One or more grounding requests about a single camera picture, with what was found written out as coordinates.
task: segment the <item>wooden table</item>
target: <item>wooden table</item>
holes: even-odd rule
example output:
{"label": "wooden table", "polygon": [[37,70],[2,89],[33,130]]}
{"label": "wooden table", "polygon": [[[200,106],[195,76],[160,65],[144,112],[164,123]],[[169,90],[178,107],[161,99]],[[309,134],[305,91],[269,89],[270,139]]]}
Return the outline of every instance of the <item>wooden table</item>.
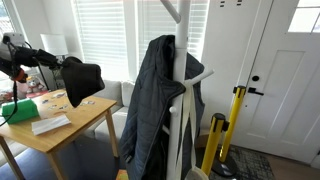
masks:
{"label": "wooden table", "polygon": [[[58,90],[32,99],[37,104],[40,117],[31,118],[30,120],[16,124],[5,124],[0,127],[0,149],[4,153],[4,156],[18,179],[24,179],[24,177],[4,140],[4,137],[45,153],[58,179],[66,179],[57,158],[57,151],[75,140],[87,128],[97,122],[101,117],[105,116],[110,133],[113,155],[115,157],[119,156],[118,144],[110,111],[110,108],[116,104],[116,101],[90,96],[82,102],[92,101],[94,104],[89,103],[73,108],[66,96],[59,98],[54,97],[54,95],[64,92],[64,90]],[[33,134],[31,122],[52,118],[62,114],[65,114],[68,117],[71,124],[53,129],[38,136]]]}

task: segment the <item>tabletop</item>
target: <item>tabletop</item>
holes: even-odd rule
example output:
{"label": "tabletop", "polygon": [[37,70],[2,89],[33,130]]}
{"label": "tabletop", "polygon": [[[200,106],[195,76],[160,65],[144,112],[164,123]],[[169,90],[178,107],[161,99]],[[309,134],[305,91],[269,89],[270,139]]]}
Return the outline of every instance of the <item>tabletop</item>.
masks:
{"label": "tabletop", "polygon": [[[62,145],[73,141],[85,129],[94,124],[106,113],[116,101],[90,96],[74,108],[66,96],[65,90],[47,93],[32,99],[38,108],[39,116],[15,124],[5,124],[0,127],[0,136],[10,138],[41,152],[58,150]],[[31,123],[41,119],[52,118],[65,114],[71,121],[40,135],[34,135]]]}

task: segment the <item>yellow pole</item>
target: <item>yellow pole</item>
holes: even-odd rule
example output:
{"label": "yellow pole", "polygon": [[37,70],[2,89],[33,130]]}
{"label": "yellow pole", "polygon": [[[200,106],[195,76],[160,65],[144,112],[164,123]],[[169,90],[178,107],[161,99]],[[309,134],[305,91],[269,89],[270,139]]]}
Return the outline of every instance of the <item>yellow pole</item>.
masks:
{"label": "yellow pole", "polygon": [[245,92],[246,92],[246,87],[244,87],[244,86],[238,86],[236,89],[236,92],[235,92],[236,95],[234,97],[234,102],[233,102],[233,106],[232,106],[232,110],[231,110],[231,114],[230,114],[230,119],[229,119],[230,127],[229,127],[228,131],[226,132],[226,136],[225,136],[225,139],[224,139],[224,142],[222,145],[222,149],[220,151],[220,158],[219,158],[220,162],[224,162],[226,160],[229,146],[230,146],[230,142],[231,142],[231,138],[232,138],[232,134],[233,134],[233,130],[234,130],[234,127],[237,122],[238,113],[239,113]]}
{"label": "yellow pole", "polygon": [[206,173],[207,176],[209,176],[211,172],[211,167],[217,151],[221,132],[222,130],[226,131],[228,128],[226,123],[228,124],[223,114],[216,113],[212,116],[209,138],[201,166],[201,170]]}

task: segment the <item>doormat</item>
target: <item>doormat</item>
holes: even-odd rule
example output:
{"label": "doormat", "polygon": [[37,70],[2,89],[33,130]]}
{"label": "doormat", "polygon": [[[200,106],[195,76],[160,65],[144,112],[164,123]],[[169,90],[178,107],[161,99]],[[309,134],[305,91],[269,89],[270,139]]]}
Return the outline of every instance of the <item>doormat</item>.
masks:
{"label": "doormat", "polygon": [[[202,162],[204,149],[198,149],[198,159]],[[229,154],[237,164],[238,171],[233,177],[221,177],[215,172],[211,171],[210,180],[274,180],[274,175],[270,167],[268,159],[251,150],[230,146]]]}

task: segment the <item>table leg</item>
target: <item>table leg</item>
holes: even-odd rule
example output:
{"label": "table leg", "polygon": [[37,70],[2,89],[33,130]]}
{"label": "table leg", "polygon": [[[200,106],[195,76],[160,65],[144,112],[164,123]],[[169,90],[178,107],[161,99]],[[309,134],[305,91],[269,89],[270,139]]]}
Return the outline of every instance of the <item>table leg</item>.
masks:
{"label": "table leg", "polygon": [[114,157],[119,157],[118,154],[118,142],[117,142],[117,137],[116,133],[114,131],[114,125],[113,125],[113,120],[112,120],[112,115],[110,109],[108,110],[106,114],[106,121],[109,129],[109,136],[110,136],[110,142],[112,146],[112,152]]}
{"label": "table leg", "polygon": [[13,173],[16,175],[17,179],[24,179],[23,174],[16,162],[16,160],[14,159],[6,141],[4,140],[4,138],[2,136],[0,136],[0,149],[4,155],[4,157],[7,159],[7,162],[9,163]]}
{"label": "table leg", "polygon": [[47,153],[47,158],[50,161],[51,167],[53,168],[54,172],[56,173],[56,176],[59,180],[67,179],[64,175],[62,168],[59,163],[59,159],[57,157],[56,152]]}

